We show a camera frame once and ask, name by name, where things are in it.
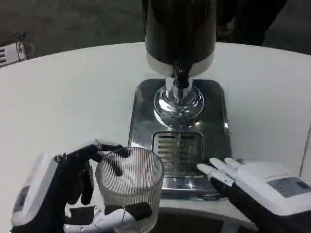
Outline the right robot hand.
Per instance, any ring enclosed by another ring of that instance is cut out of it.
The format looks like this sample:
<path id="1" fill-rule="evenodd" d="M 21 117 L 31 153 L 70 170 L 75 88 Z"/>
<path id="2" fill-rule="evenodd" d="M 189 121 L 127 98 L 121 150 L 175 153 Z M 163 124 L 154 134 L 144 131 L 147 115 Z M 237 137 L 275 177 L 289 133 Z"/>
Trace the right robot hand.
<path id="1" fill-rule="evenodd" d="M 311 186 L 282 164 L 210 158 L 197 168 L 258 232 L 311 231 Z"/>

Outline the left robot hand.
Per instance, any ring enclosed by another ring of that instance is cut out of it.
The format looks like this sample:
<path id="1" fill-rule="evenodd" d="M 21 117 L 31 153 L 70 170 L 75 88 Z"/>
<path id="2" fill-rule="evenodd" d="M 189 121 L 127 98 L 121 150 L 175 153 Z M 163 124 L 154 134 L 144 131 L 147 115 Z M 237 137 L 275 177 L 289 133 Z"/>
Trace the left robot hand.
<path id="1" fill-rule="evenodd" d="M 152 215 L 146 202 L 101 210 L 90 206 L 93 195 L 90 160 L 107 162 L 117 176 L 123 170 L 109 152 L 128 158 L 126 148 L 101 140 L 68 153 L 40 155 L 21 188 L 11 218 L 13 233 L 106 233 Z"/>

